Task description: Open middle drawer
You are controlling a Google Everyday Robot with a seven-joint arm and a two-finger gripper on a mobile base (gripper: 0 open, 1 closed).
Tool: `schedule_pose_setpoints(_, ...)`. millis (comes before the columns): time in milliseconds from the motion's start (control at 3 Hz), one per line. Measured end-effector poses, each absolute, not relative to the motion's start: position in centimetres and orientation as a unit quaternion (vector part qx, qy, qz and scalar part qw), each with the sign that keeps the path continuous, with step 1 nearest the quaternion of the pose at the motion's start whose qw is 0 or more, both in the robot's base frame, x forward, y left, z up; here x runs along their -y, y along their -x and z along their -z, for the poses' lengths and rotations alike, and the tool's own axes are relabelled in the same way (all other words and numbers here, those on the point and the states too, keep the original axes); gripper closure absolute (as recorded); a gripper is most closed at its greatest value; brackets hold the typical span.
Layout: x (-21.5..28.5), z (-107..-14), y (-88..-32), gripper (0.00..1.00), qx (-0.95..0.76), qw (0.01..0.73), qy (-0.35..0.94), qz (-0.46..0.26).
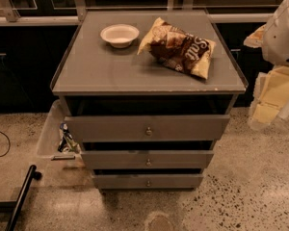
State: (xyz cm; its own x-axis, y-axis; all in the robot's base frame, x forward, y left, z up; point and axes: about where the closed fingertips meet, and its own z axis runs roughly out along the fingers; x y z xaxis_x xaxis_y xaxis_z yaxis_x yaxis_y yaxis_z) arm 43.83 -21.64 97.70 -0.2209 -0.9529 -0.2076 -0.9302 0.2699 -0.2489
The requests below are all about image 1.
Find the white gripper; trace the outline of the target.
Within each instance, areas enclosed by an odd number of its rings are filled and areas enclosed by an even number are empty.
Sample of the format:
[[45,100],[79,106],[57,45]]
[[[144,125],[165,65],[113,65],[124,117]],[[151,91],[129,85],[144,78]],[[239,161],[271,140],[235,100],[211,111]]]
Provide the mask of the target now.
[[[263,44],[265,26],[262,25],[244,40],[244,45],[259,48]],[[256,78],[253,101],[250,104],[248,125],[251,129],[264,129],[277,117],[289,116],[289,67],[275,66],[267,74]]]

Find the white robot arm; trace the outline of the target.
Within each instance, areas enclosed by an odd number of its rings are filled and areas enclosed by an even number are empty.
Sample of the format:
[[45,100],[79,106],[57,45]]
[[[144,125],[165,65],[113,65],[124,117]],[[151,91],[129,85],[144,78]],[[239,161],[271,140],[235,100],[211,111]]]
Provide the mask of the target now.
[[260,48],[263,59],[274,67],[260,72],[255,80],[250,104],[249,126],[264,129],[277,116],[289,116],[289,0],[283,0],[268,22],[244,40],[250,48]]

